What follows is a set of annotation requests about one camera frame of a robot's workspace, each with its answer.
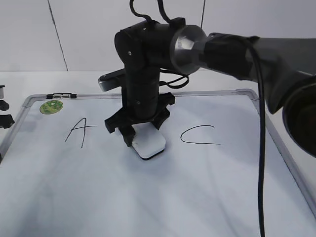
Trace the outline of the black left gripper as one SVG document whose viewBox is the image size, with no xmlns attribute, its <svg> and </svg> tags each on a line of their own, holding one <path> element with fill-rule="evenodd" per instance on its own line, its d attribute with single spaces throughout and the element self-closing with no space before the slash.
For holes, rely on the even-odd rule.
<svg viewBox="0 0 316 237">
<path fill-rule="evenodd" d="M 0 100 L 0 110 L 7 111 L 9 104 L 4 100 Z M 14 119 L 11 114 L 0 115 L 0 128 L 10 128 L 14 124 Z"/>
</svg>

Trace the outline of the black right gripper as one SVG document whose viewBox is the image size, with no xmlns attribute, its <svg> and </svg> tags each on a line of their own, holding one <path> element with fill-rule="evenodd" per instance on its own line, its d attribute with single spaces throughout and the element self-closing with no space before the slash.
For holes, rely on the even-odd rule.
<svg viewBox="0 0 316 237">
<path fill-rule="evenodd" d="M 138 71 L 125 69 L 126 87 L 121 88 L 122 108 L 105 120 L 109 133 L 120 128 L 124 142 L 132 146 L 135 136 L 134 124 L 151 122 L 159 130 L 170 117 L 166 108 L 175 103 L 170 92 L 159 94 L 160 68 L 145 67 Z"/>
</svg>

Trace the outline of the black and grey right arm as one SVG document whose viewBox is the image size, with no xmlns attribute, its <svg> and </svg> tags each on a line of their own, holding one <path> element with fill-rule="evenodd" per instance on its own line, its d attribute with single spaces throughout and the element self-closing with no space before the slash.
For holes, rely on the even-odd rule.
<svg viewBox="0 0 316 237">
<path fill-rule="evenodd" d="M 284 126 L 305 152 L 316 154 L 315 39 L 209 35 L 184 19 L 169 24 L 143 21 L 120 30 L 115 48 L 124 68 L 99 78 L 104 91 L 120 87 L 122 108 L 105 120 L 110 133 L 120 129 L 131 146 L 134 124 L 156 128 L 169 117 L 170 94 L 160 94 L 161 73 L 187 78 L 200 68 L 259 84 L 271 114 L 283 111 Z"/>
</svg>

